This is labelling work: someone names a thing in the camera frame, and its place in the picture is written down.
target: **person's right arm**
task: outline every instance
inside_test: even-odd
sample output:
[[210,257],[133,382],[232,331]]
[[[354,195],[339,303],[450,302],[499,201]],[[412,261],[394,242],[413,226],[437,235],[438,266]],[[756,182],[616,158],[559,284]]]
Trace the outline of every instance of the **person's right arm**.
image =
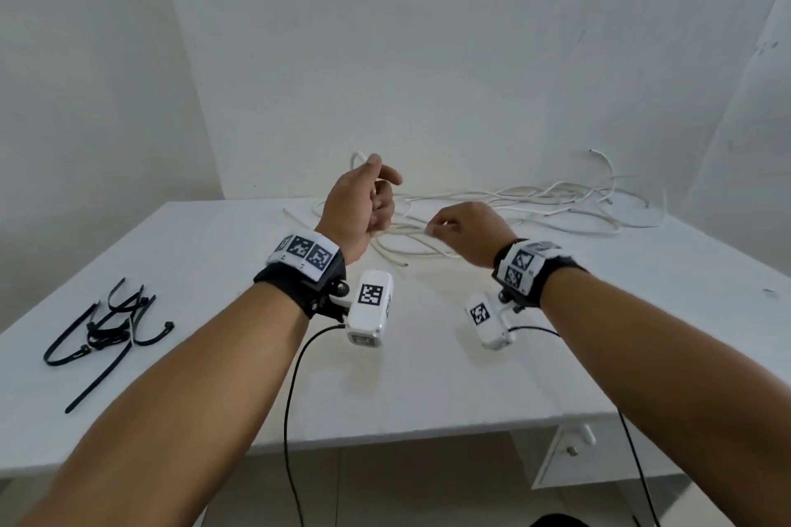
[[[443,209],[426,232],[487,268],[516,239],[483,203]],[[579,269],[554,272],[540,302],[601,389],[731,521],[791,523],[791,388],[726,344]]]

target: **wristband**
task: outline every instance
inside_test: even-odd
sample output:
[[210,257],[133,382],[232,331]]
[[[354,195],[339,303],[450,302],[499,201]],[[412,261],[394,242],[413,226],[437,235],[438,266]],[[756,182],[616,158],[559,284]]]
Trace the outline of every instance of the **wristband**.
[[282,239],[253,282],[277,287],[312,319],[345,278],[339,246],[321,233],[298,230]]
[[552,273],[565,267],[582,268],[551,242],[520,240],[498,252],[492,277],[521,306],[541,306],[541,293]]

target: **person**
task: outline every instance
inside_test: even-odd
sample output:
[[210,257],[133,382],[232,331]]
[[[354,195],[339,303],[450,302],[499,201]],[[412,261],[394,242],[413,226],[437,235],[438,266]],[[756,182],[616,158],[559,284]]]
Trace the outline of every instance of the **person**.
[[[332,188],[316,231],[355,262],[390,224],[391,184],[401,182],[372,155]],[[426,232],[485,268],[516,239],[476,202],[442,209]],[[540,308],[610,399],[735,524],[791,521],[785,383],[578,268],[550,275]],[[20,526],[191,525],[247,452],[307,328],[289,296],[252,285],[110,404]]]

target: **white wall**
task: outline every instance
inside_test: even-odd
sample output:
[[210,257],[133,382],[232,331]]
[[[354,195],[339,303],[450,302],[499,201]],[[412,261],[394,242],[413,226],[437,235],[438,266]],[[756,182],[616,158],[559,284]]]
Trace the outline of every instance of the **white wall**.
[[775,0],[174,0],[228,197],[622,173],[687,194]]
[[163,202],[221,195],[171,0],[0,0],[0,330]]
[[791,275],[791,0],[777,0],[679,216]]

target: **hand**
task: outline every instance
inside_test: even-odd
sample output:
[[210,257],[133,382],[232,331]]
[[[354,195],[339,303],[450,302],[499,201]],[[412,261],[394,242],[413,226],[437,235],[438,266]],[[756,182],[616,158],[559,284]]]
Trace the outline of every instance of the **hand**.
[[390,226],[396,209],[390,183],[401,185],[402,181],[401,173],[382,165],[379,154],[371,154],[335,183],[316,231],[340,246],[346,264],[362,256],[374,232]]
[[483,202],[462,202],[443,208],[426,226],[426,234],[441,240],[465,261],[494,268],[494,257],[518,238],[508,223]]

